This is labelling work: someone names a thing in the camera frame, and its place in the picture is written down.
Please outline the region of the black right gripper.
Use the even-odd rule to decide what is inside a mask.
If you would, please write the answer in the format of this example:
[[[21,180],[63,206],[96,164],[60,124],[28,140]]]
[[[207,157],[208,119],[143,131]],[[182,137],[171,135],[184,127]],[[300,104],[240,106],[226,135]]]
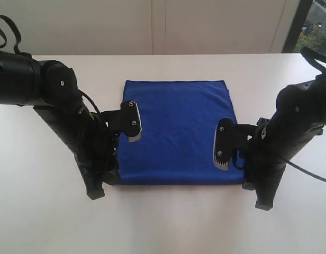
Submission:
[[[267,131],[274,127],[275,121],[260,118],[257,122],[257,131],[254,138],[248,142],[244,152],[244,179],[242,189],[255,191],[257,201],[255,208],[269,211],[273,208],[274,198],[287,164],[299,171],[324,181],[324,178],[311,173],[304,168],[290,162],[290,160],[309,143],[315,136],[323,134],[323,126],[315,124],[306,132],[290,134],[284,131]]]

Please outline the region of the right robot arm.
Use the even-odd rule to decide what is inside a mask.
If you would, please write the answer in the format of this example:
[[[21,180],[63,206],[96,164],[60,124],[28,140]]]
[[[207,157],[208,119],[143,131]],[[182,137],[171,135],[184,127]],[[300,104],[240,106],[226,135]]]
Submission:
[[[286,164],[326,126],[326,77],[282,89],[276,112],[248,142],[245,169],[257,194],[255,207],[268,211]]]

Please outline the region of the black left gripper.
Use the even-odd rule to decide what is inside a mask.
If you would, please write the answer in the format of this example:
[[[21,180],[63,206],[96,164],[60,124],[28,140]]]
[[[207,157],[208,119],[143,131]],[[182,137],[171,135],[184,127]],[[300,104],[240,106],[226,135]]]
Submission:
[[[36,113],[74,154],[91,200],[105,196],[102,181],[108,185],[120,182],[116,158],[118,137],[111,137],[98,114],[83,106],[74,115],[51,106],[35,106]]]

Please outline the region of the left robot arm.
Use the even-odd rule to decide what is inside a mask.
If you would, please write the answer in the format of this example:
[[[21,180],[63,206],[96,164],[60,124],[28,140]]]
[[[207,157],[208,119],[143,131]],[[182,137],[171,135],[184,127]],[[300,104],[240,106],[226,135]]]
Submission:
[[[118,141],[102,113],[83,102],[73,69],[60,61],[36,61],[0,51],[0,105],[32,106],[73,153],[86,194],[104,197],[103,183],[120,179],[115,151]]]

